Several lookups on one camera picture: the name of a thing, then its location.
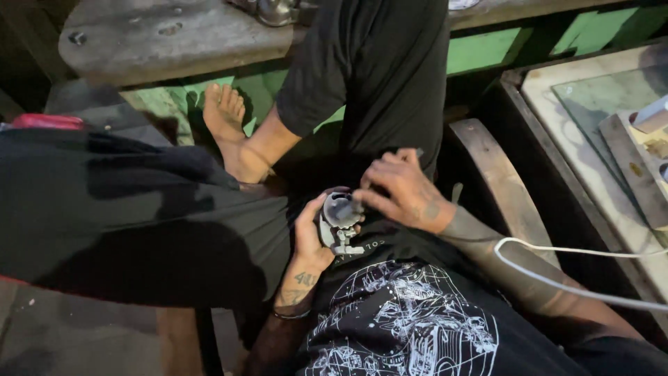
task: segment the concrete floor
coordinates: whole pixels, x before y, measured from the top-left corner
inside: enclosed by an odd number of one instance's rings
[[[19,286],[9,308],[0,375],[162,375],[155,308],[31,286]],[[212,316],[223,369],[233,369],[240,346],[232,312]]]

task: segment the white printed graphic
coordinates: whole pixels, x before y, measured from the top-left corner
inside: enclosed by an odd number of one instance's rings
[[[384,262],[348,277],[320,316],[309,346],[332,340],[306,369],[314,376],[489,375],[498,332],[493,316],[469,304],[448,274],[433,266]],[[364,341],[372,341],[371,352]],[[384,353],[384,343],[397,343]]]

